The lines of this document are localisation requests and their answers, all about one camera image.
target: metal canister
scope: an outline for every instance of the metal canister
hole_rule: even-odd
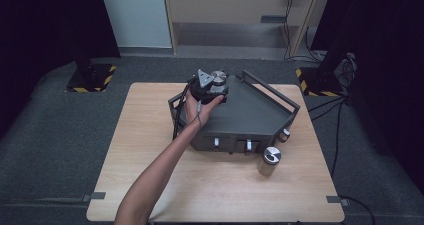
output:
[[[281,152],[276,147],[267,147],[259,159],[258,172],[262,176],[270,176],[281,160]]]

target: yellow black hazard tape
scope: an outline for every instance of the yellow black hazard tape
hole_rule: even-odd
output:
[[[111,65],[109,71],[107,71],[107,73],[105,75],[103,75],[105,77],[104,81],[100,84],[95,85],[94,87],[89,87],[89,86],[75,86],[75,87],[67,87],[66,91],[67,92],[102,92],[104,91],[107,86],[109,85],[110,81],[112,80],[112,76],[114,74],[116,70],[116,66]]]
[[[304,96],[344,96],[343,92],[334,92],[334,91],[314,91],[308,87],[308,84],[303,77],[302,70],[296,69],[296,76],[299,79],[300,88]]]

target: human arm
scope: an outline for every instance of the human arm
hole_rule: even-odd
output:
[[[197,101],[187,92],[184,107],[187,121],[190,122],[156,159],[140,174],[128,190],[115,217],[115,224],[146,224],[150,214],[165,189],[175,166],[190,141],[204,125],[209,114],[223,99],[215,98],[212,102],[197,110]]]

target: camera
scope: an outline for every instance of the camera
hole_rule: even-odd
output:
[[[207,74],[202,70],[197,71],[190,86],[191,95],[202,104],[210,103],[214,98],[223,95],[222,103],[226,102],[228,94],[227,74],[223,70]]]

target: wooden table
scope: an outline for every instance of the wooden table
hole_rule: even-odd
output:
[[[87,218],[113,221],[125,193],[138,175],[172,140],[168,99],[181,83],[134,83],[122,109]],[[266,178],[256,169],[258,154],[199,152],[183,154],[157,202],[154,222],[340,222],[340,203],[300,89],[272,85],[301,109],[282,152],[280,164]]]

